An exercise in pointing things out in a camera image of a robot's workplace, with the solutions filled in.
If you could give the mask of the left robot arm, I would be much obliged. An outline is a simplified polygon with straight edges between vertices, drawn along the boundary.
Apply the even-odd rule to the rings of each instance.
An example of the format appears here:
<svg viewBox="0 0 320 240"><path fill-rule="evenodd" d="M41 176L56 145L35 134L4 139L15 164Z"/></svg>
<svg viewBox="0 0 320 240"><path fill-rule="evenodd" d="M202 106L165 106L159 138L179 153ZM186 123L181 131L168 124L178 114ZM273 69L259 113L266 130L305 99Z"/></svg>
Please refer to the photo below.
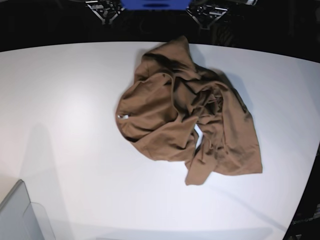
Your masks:
<svg viewBox="0 0 320 240"><path fill-rule="evenodd" d="M192 0L186 13L197 23L201 30L211 26L238 6L255 6L257 0Z"/></svg>

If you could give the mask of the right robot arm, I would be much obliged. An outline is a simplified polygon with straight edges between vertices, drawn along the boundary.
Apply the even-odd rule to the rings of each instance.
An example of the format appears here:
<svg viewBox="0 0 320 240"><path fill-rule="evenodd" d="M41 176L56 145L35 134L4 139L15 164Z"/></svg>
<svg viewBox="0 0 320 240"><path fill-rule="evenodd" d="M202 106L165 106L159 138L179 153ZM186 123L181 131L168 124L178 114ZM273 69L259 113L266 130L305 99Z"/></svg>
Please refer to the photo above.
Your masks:
<svg viewBox="0 0 320 240"><path fill-rule="evenodd" d="M103 25L112 25L125 10L120 0L85 0L84 2Z"/></svg>

